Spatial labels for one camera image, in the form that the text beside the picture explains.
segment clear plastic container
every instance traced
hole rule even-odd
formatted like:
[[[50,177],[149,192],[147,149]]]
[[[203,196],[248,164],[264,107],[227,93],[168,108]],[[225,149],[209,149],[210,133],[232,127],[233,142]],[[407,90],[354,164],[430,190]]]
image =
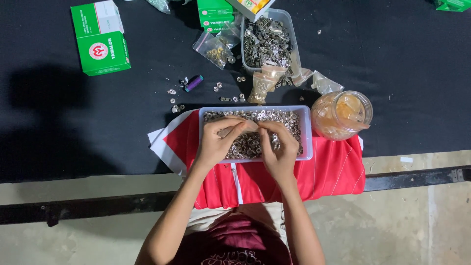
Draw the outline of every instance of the clear plastic container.
[[[262,110],[278,110],[278,111],[292,111],[300,117],[301,129],[301,145],[303,153],[296,157],[296,160],[309,160],[312,158],[312,133],[311,133],[311,118],[310,110],[307,106],[250,106],[250,107],[204,107],[199,111],[200,122],[200,142],[203,135],[203,115],[206,111],[262,111]],[[261,158],[254,159],[224,159],[221,163],[246,163],[246,162],[261,162]]]
[[[373,106],[360,92],[331,92],[312,105],[312,129],[329,140],[346,140],[370,127]]]
[[[291,20],[290,14],[288,12],[281,10],[281,9],[273,9],[268,8],[268,18],[272,18],[277,21],[283,22],[283,25],[286,27],[287,32],[291,38],[291,45],[293,45],[293,49],[291,50],[291,69],[293,70],[293,76],[297,77],[301,74],[301,61],[299,59],[299,51],[298,51],[298,43],[296,42],[296,35],[294,34],[294,27],[293,22]],[[244,65],[245,69],[249,73],[261,71],[262,68],[253,68],[248,67],[245,64],[245,56],[244,56],[244,33],[245,33],[245,19],[242,19],[242,24],[240,28],[240,43],[242,49],[242,64]]]

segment red logo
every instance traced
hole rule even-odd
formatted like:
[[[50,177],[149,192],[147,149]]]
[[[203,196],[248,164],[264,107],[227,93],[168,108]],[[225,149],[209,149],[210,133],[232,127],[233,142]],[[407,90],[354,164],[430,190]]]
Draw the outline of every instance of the red logo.
[[[89,49],[90,56],[95,60],[101,60],[108,55],[108,47],[101,42],[94,43]]]

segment black tablecloth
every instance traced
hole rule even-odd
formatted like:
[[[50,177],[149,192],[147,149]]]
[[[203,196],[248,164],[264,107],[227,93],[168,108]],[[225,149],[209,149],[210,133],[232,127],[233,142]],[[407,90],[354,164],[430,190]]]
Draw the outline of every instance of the black tablecloth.
[[[192,49],[201,33],[195,1],[173,2],[166,15],[144,0],[115,0],[132,68],[86,76],[70,6],[88,2],[1,5],[0,182],[168,172],[147,133],[177,116],[170,98],[190,110],[250,92],[250,81],[235,81],[240,61],[219,70]],[[291,14],[305,68],[371,100],[371,128],[360,133],[365,157],[471,149],[470,12],[435,11],[425,0],[278,0],[272,7]],[[204,76],[199,87],[167,94],[194,75]],[[216,82],[223,83],[218,93]],[[267,102],[311,106],[318,95],[309,86],[279,88]]]

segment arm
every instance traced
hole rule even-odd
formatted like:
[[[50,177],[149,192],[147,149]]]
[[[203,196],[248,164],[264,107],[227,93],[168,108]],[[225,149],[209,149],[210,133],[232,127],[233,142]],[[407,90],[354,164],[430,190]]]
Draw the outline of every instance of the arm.
[[[232,142],[246,128],[247,124],[243,121],[226,116],[205,124],[198,154],[188,177],[148,234],[136,265],[165,265],[175,257],[204,178],[225,157]],[[230,126],[234,128],[226,137],[217,135],[219,130]]]
[[[322,247],[293,174],[299,143],[279,122],[260,122],[259,126],[263,162],[283,195],[286,236],[292,261],[295,265],[325,265]],[[267,129],[278,135],[279,150],[272,150]]]

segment glass jar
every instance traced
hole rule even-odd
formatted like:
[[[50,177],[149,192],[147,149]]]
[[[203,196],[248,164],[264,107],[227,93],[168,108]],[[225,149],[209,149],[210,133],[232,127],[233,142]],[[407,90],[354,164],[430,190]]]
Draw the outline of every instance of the glass jar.
[[[331,92],[321,96],[311,108],[311,126],[329,140],[346,140],[370,127],[373,106],[360,92]]]

